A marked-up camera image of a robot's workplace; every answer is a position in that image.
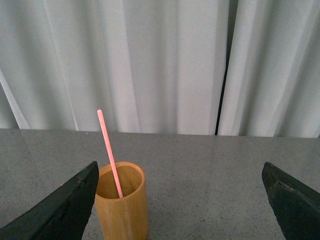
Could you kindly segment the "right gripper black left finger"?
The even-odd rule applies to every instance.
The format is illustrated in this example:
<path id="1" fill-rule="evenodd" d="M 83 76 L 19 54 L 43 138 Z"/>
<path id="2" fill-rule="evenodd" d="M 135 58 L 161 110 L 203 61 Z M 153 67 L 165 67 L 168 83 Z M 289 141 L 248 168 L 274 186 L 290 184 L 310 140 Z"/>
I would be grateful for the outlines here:
<path id="1" fill-rule="evenodd" d="M 96 161 L 0 230 L 2 240 L 80 240 L 99 180 Z"/>

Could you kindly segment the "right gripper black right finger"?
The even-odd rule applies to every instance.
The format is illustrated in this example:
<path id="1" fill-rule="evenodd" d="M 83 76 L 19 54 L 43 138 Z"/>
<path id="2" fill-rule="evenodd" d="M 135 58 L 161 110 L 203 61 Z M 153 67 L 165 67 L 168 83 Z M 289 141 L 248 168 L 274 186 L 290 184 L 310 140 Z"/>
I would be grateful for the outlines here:
<path id="1" fill-rule="evenodd" d="M 320 194 L 270 162 L 261 173 L 268 202 L 287 240 L 320 238 Z"/>

